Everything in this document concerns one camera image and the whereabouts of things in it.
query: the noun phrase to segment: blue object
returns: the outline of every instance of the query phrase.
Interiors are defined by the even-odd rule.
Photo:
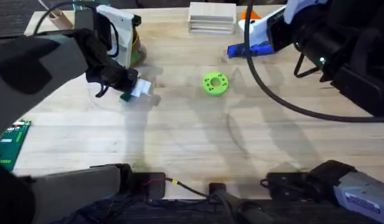
[[[228,58],[233,57],[246,57],[244,44],[235,44],[228,47]],[[271,44],[256,44],[250,47],[251,56],[269,55],[274,54]]]

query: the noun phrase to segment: green gear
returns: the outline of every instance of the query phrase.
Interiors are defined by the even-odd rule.
[[[203,88],[209,95],[220,96],[228,90],[228,87],[228,78],[220,72],[210,72],[204,76]]]

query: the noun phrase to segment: green circuit board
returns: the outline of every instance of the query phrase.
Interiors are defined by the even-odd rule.
[[[0,165],[12,171],[22,148],[31,121],[18,121],[0,138]]]

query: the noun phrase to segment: black cable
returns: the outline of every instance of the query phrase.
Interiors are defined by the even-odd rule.
[[[132,205],[134,205],[136,203],[136,200],[132,200],[130,201],[129,203],[124,203],[124,205],[119,209],[117,210],[117,212],[114,212],[113,214],[111,215],[108,215],[105,220],[108,220],[109,218],[110,219],[115,219],[117,218],[119,215],[121,215],[127,208],[131,207]]]
[[[247,15],[246,15],[246,22],[245,22],[245,29],[244,29],[244,42],[246,49],[250,48],[250,17],[251,12],[253,10],[253,0],[248,1],[247,5]],[[262,79],[258,75],[257,71],[255,70],[255,66],[253,63],[253,59],[251,58],[251,52],[249,50],[246,50],[246,59],[248,67],[251,70],[251,73],[253,74],[253,77],[257,84],[261,87],[261,89],[274,101],[277,103],[283,105],[284,107],[301,113],[306,116],[310,116],[313,118],[318,119],[324,119],[328,121],[338,121],[338,122],[346,122],[346,123],[384,123],[384,116],[383,117],[349,117],[349,116],[335,116],[335,115],[329,115],[329,114],[323,114],[318,113],[310,110],[306,110],[304,108],[300,108],[296,105],[293,105],[284,99],[280,98],[278,95],[274,94],[266,85],[263,83]]]
[[[172,179],[172,178],[166,177],[166,181],[172,182],[173,180],[174,180],[174,179]],[[193,193],[199,195],[199,196],[202,196],[202,197],[205,197],[205,198],[208,197],[207,194],[204,194],[204,193],[202,193],[202,192],[199,192],[199,191],[197,191],[197,190],[194,190],[194,189],[188,187],[187,185],[183,184],[183,183],[182,183],[181,181],[179,181],[179,180],[177,181],[176,184],[179,185],[179,186],[181,186],[181,187],[183,187],[183,188],[185,188],[186,190],[188,190],[188,191],[190,191],[190,192],[193,192]]]
[[[113,54],[113,55],[109,55],[109,57],[117,57],[118,54],[119,54],[119,42],[118,42],[118,31],[116,29],[116,26],[111,22],[110,22],[110,25],[113,27],[113,30],[115,31],[115,36],[116,36],[116,45],[117,45],[117,49],[116,49],[116,53]]]
[[[231,220],[230,223],[235,224],[235,217],[232,214],[232,210],[230,209],[230,206],[229,206],[227,200],[225,198],[217,195],[217,194],[215,194],[215,196],[216,196],[216,198],[218,198],[217,200],[219,200],[222,203],[223,207],[225,208],[225,211]]]
[[[40,26],[42,24],[42,21],[44,21],[44,19],[51,13],[53,12],[55,9],[58,9],[62,6],[66,6],[66,5],[76,5],[76,6],[85,6],[89,9],[91,9],[94,13],[93,13],[93,19],[94,21],[96,21],[96,15],[97,15],[97,12],[96,12],[96,7],[99,5],[98,3],[96,2],[85,2],[85,1],[69,1],[69,2],[61,2],[61,3],[58,3],[56,4],[54,7],[51,7],[48,11],[46,11],[40,18],[40,20],[38,21],[35,29],[34,29],[34,33],[33,35],[36,35],[38,34],[38,30],[40,29]]]
[[[191,206],[191,205],[199,205],[201,203],[209,202],[211,198],[212,198],[212,195],[209,195],[206,199],[198,200],[196,202],[185,203],[183,205],[178,205],[178,206],[180,206],[180,207],[188,207],[188,206]]]

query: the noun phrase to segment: stacked wooden blocks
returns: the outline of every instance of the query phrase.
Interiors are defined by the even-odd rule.
[[[188,25],[190,33],[234,34],[236,4],[191,2]]]

